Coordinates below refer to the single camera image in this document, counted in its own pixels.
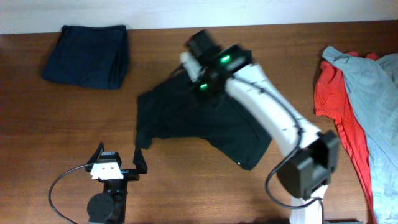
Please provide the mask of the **dark green t-shirt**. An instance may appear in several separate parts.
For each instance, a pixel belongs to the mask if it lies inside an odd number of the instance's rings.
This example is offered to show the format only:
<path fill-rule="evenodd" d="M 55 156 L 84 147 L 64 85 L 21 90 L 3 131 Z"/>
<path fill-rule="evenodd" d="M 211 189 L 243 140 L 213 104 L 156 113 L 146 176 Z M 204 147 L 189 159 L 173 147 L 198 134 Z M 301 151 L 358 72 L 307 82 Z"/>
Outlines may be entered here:
<path fill-rule="evenodd" d="M 154 138 L 198 137 L 252 170 L 272 138 L 251 113 L 229 96 L 201 102 L 186 72 L 167 79 L 137 99 L 136 137 L 148 148 Z"/>

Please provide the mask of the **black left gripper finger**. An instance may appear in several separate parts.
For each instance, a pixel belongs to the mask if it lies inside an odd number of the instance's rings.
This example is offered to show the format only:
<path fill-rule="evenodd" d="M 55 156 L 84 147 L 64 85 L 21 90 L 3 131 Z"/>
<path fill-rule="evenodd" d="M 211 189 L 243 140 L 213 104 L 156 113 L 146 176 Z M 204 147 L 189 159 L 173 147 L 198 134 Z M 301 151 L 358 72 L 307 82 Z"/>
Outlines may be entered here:
<path fill-rule="evenodd" d="M 93 153 L 93 155 L 90 157 L 90 159 L 86 163 L 86 167 L 85 167 L 86 170 L 92 170 L 93 165 L 98 162 L 99 157 L 102 152 L 104 152 L 104 144 L 102 142 L 100 142 L 96 151 Z"/>
<path fill-rule="evenodd" d="M 143 149 L 148 150 L 148 145 L 145 141 L 142 141 L 139 137 L 136 137 L 133 164 L 136 166 L 136 169 L 140 174 L 146 174 L 148 171 L 146 160 L 142 152 Z"/>

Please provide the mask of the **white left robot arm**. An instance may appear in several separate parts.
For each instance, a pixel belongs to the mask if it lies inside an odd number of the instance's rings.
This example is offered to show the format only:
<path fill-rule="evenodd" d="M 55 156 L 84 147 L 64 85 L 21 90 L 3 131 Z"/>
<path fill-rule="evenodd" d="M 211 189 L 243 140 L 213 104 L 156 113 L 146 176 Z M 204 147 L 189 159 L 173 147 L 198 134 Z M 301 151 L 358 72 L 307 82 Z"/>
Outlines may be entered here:
<path fill-rule="evenodd" d="M 133 169 L 122 169 L 118 152 L 106 152 L 101 142 L 86 163 L 85 170 L 91 178 L 103 184 L 103 191 L 90 198 L 87 204 L 89 224 L 122 224 L 125 222 L 128 183 L 140 179 L 147 173 L 142 149 L 134 150 Z"/>

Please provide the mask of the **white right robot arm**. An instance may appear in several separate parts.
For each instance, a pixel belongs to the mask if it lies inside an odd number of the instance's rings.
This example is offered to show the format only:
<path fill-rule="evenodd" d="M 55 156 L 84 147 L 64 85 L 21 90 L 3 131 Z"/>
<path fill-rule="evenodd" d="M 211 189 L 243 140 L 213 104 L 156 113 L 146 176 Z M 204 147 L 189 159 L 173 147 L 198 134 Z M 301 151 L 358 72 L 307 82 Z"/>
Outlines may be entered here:
<path fill-rule="evenodd" d="M 244 106 L 277 143 L 284 159 L 268 174 L 269 198 L 292 211 L 290 223 L 325 223 L 323 198 L 338 165 L 340 140 L 304 118 L 271 83 L 251 51 L 192 35 L 180 61 L 199 93 L 222 93 Z"/>

